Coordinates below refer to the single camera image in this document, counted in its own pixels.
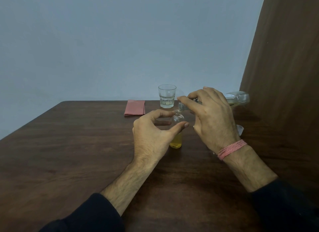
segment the hand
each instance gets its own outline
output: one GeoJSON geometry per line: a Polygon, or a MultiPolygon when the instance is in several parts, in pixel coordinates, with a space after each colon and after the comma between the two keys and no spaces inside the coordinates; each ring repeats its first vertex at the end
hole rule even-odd
{"type": "Polygon", "coordinates": [[[194,130],[215,154],[240,140],[232,110],[221,92],[204,87],[177,99],[194,112],[194,130]],[[195,98],[203,105],[194,102],[195,98]]]}
{"type": "Polygon", "coordinates": [[[180,122],[169,130],[160,130],[156,126],[171,125],[170,121],[157,118],[172,117],[174,111],[154,110],[134,121],[134,160],[146,161],[150,164],[157,162],[165,155],[170,142],[188,122],[180,122]]]}

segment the bottle label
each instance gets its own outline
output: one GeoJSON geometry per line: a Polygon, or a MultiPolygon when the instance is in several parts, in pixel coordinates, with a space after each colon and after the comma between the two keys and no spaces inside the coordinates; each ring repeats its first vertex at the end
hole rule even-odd
{"type": "Polygon", "coordinates": [[[234,97],[235,95],[232,95],[232,94],[224,94],[224,97],[234,97]]]}

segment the small glass bottle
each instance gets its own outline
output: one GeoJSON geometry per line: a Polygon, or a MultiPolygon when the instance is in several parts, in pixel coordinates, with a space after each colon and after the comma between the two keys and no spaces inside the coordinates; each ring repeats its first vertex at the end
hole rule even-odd
{"type": "MultiPolygon", "coordinates": [[[[175,115],[171,118],[172,126],[174,126],[177,123],[180,123],[182,121],[184,121],[184,116],[181,115],[181,111],[175,110],[175,115]]],[[[169,146],[174,148],[174,149],[181,147],[181,132],[174,137],[174,139],[171,141],[169,146]]]]}
{"type": "MultiPolygon", "coordinates": [[[[236,91],[236,92],[229,92],[224,94],[228,104],[233,108],[238,105],[245,105],[249,103],[249,94],[244,91],[236,91]]],[[[198,99],[194,99],[195,102],[202,104],[202,102],[198,101],[198,99]]],[[[182,104],[181,102],[178,103],[178,109],[180,111],[189,110],[186,105],[182,104]]]]}

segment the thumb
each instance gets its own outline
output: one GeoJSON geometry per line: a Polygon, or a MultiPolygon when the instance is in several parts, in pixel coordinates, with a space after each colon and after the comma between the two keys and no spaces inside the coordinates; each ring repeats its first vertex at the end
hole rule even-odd
{"type": "Polygon", "coordinates": [[[173,137],[175,137],[177,134],[179,134],[183,129],[187,128],[188,126],[189,126],[189,122],[183,121],[174,125],[168,131],[172,134],[173,137]]]}

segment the blue-gray wall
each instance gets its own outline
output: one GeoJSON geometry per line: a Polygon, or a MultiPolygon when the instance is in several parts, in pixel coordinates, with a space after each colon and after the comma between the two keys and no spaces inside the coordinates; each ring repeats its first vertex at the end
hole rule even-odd
{"type": "Polygon", "coordinates": [[[262,3],[0,0],[0,139],[65,100],[238,90],[262,3]]]}

